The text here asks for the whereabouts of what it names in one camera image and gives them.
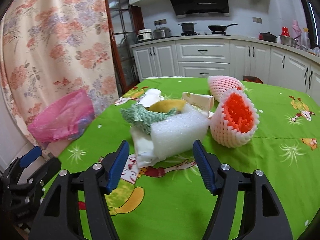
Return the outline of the large foam fruit net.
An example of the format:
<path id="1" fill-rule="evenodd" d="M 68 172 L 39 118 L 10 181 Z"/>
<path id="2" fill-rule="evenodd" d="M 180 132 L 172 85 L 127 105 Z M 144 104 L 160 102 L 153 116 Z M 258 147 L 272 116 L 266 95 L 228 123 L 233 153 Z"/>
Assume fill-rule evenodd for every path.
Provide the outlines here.
<path id="1" fill-rule="evenodd" d="M 247 144 L 259 125 L 259 114 L 253 102 L 240 89 L 227 90 L 210 119 L 213 139 L 227 148 Z"/>

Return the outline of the green white dish cloth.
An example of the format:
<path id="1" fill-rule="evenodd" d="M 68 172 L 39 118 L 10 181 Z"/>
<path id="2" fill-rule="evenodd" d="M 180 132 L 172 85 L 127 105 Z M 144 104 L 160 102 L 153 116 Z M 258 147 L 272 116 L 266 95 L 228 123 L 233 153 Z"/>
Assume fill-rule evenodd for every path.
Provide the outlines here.
<path id="1" fill-rule="evenodd" d="M 177 108 L 173 108 L 167 113 L 148 111 L 140 104 L 132 104 L 129 108 L 122 108 L 120 110 L 123 119 L 142 130 L 145 134 L 151 134 L 151 124 L 166 120 L 177 113 Z"/>

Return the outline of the white foam block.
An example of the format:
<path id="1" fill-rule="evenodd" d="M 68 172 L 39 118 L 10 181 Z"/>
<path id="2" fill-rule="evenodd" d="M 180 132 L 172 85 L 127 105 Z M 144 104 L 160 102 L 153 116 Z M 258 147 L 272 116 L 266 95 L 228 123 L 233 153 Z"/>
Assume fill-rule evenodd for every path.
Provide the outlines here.
<path id="1" fill-rule="evenodd" d="M 180 114 L 151 124 L 151 140 L 156 158 L 164 160 L 189 151 L 195 140 L 207 134 L 209 119 L 190 104 L 185 104 Z"/>

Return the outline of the pink trash bag bin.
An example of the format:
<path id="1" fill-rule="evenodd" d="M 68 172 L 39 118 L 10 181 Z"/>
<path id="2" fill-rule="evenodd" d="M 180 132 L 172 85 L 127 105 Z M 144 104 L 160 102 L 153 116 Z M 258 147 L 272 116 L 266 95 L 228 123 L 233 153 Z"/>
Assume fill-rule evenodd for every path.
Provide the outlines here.
<path id="1" fill-rule="evenodd" d="M 94 117 L 91 99 L 85 90 L 80 89 L 46 107 L 27 128 L 43 144 L 75 140 L 82 136 Z"/>

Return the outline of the green cartoon tablecloth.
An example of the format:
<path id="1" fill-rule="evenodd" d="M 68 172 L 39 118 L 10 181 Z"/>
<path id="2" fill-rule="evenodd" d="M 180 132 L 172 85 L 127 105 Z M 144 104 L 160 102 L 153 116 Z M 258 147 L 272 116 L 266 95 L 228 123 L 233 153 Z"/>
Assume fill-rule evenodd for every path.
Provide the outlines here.
<path id="1" fill-rule="evenodd" d="M 319 210 L 319 105 L 296 90 L 251 82 L 244 87 L 259 114 L 251 141 L 226 148 L 208 134 L 202 143 L 235 170 L 266 174 L 297 239 Z M 62 168 L 84 171 L 121 141 L 132 141 L 120 109 L 108 107 L 59 155 Z M 107 202 L 121 239 L 202 238 L 216 197 L 193 159 L 191 151 L 181 153 L 119 182 Z"/>

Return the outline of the floral curtain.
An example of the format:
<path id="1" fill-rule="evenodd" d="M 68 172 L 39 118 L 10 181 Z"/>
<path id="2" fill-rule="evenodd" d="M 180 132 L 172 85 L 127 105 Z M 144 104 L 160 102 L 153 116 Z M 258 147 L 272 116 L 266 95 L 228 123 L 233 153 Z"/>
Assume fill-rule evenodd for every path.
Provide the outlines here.
<path id="1" fill-rule="evenodd" d="M 84 89 L 96 115 L 118 98 L 105 0 L 14 0 L 1 20 L 1 90 L 18 129 Z"/>

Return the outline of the printed paper cup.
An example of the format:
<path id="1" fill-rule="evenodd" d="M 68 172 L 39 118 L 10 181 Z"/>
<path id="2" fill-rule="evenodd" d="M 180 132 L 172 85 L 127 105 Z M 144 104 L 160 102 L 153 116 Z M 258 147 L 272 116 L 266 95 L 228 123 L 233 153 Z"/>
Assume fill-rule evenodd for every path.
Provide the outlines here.
<path id="1" fill-rule="evenodd" d="M 214 105 L 214 97 L 212 95 L 183 92 L 181 99 L 185 100 L 187 103 L 195 107 L 208 119 L 213 116 L 213 112 L 211 111 L 211 109 Z"/>

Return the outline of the small foam fruit net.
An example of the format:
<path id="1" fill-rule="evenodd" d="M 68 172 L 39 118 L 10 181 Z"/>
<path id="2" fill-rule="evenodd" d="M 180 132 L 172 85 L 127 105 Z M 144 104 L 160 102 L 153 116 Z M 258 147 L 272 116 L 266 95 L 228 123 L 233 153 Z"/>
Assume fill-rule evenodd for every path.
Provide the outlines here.
<path id="1" fill-rule="evenodd" d="M 236 88 L 237 90 L 244 90 L 244 85 L 238 79 L 223 75 L 209 76 L 208 86 L 210 93 L 218 102 L 229 89 Z"/>

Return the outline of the white rice cooker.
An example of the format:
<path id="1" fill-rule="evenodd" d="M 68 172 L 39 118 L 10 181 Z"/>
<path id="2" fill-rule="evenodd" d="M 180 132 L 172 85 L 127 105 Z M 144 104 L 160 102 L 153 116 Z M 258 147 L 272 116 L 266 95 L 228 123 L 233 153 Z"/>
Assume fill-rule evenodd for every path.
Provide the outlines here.
<path id="1" fill-rule="evenodd" d="M 153 34 L 151 29 L 141 29 L 137 33 L 138 42 L 153 40 Z"/>

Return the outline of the wooden glass door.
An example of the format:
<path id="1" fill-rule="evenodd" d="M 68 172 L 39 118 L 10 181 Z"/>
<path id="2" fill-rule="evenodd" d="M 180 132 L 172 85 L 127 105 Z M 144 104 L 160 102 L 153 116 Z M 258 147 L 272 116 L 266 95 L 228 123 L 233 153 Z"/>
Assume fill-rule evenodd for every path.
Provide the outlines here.
<path id="1" fill-rule="evenodd" d="M 139 83 L 131 46 L 137 43 L 139 28 L 144 28 L 142 12 L 131 6 L 129 0 L 105 0 L 105 3 L 118 94 L 123 95 Z"/>

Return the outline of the white base cabinets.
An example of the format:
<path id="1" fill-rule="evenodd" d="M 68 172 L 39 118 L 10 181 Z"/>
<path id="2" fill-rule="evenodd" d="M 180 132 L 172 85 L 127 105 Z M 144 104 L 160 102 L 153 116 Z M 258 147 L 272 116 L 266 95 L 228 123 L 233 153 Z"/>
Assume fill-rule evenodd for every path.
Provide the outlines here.
<path id="1" fill-rule="evenodd" d="M 241 36 L 179 36 L 131 46 L 140 80 L 148 77 L 257 77 L 264 84 L 307 93 L 319 102 L 319 57 Z"/>

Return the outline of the silver pressure cooker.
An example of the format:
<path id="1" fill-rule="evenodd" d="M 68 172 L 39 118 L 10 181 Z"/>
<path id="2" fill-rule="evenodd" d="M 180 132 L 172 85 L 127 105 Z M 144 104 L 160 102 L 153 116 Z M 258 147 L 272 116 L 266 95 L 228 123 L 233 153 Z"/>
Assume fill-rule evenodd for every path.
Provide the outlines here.
<path id="1" fill-rule="evenodd" d="M 171 30 L 167 27 L 160 27 L 153 31 L 153 38 L 156 40 L 171 37 Z"/>

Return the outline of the black red casserole pot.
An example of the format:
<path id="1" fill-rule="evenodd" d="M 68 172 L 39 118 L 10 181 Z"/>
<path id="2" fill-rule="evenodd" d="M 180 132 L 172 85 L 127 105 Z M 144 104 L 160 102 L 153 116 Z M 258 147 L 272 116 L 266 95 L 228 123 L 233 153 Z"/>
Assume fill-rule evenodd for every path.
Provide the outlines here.
<path id="1" fill-rule="evenodd" d="M 270 32 L 259 33 L 259 39 L 267 42 L 277 43 L 277 37 Z"/>

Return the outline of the black stock pot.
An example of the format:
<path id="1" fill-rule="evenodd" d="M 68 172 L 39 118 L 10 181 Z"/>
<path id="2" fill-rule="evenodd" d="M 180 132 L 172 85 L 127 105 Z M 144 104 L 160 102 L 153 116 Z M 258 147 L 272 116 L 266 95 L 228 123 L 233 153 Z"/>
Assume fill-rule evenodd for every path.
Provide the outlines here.
<path id="1" fill-rule="evenodd" d="M 193 22 L 188 22 L 188 23 L 179 23 L 182 27 L 182 36 L 192 36 L 192 35 L 197 35 L 197 32 L 194 30 L 194 26 L 196 23 Z"/>

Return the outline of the black frying pan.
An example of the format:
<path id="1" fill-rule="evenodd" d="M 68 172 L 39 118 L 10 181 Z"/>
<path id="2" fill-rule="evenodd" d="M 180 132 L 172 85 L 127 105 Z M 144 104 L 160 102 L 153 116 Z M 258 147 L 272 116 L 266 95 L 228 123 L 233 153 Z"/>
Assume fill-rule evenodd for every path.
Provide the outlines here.
<path id="1" fill-rule="evenodd" d="M 229 24 L 229 25 L 209 25 L 208 28 L 212 32 L 212 34 L 221 34 L 225 35 L 228 27 L 236 26 L 237 23 Z"/>

